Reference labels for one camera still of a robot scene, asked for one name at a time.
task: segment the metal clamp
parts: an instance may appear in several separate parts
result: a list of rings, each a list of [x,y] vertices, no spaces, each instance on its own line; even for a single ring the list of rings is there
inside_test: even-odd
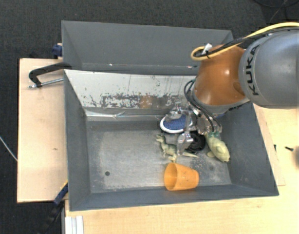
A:
[[[57,71],[57,70],[60,70],[60,69],[72,69],[72,66],[69,65],[68,63],[60,62],[60,63],[54,64],[54,65],[49,65],[49,66],[46,66],[46,67],[37,68],[37,69],[32,70],[29,73],[28,77],[34,83],[34,85],[30,85],[28,87],[29,88],[40,88],[44,85],[53,84],[53,83],[56,83],[56,82],[59,82],[59,81],[63,81],[63,79],[61,78],[61,79],[55,79],[55,80],[46,81],[46,82],[41,83],[40,80],[37,78],[37,76],[44,75],[44,74],[47,74],[47,73],[50,73],[50,72],[54,72],[54,71]]]

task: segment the floor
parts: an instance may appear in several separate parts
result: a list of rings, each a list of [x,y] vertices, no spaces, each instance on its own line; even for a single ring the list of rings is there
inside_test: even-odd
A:
[[[18,58],[53,58],[61,20],[228,29],[237,38],[299,21],[299,0],[0,0],[0,134],[15,154]],[[51,207],[17,204],[17,163],[0,142],[0,234],[36,233]],[[59,221],[49,233],[60,233]]]

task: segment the white object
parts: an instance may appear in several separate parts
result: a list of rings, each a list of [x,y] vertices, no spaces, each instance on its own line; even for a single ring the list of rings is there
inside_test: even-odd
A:
[[[65,217],[65,234],[73,234],[72,217]]]
[[[84,234],[83,216],[65,217],[65,234]]]
[[[83,216],[76,217],[77,234],[84,234]]]
[[[207,50],[211,49],[212,48],[212,45],[210,43],[207,43],[207,45],[205,46],[203,52],[202,52],[202,55],[204,55],[206,53]]]

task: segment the white cable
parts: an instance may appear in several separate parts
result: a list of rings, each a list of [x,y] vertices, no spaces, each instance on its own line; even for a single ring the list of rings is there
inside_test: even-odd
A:
[[[12,157],[18,161],[17,157],[13,154],[13,152],[10,150],[10,148],[7,146],[7,144],[4,142],[4,140],[2,139],[2,137],[0,136],[0,140],[2,141],[2,143],[4,144],[5,148],[8,150],[8,152],[12,155]]]

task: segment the wooden board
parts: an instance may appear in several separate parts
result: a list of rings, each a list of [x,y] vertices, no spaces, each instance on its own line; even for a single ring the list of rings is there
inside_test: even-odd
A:
[[[61,61],[24,58],[19,63],[18,202],[53,200],[67,180],[63,82],[28,88],[31,70]],[[40,80],[62,74],[49,73]]]

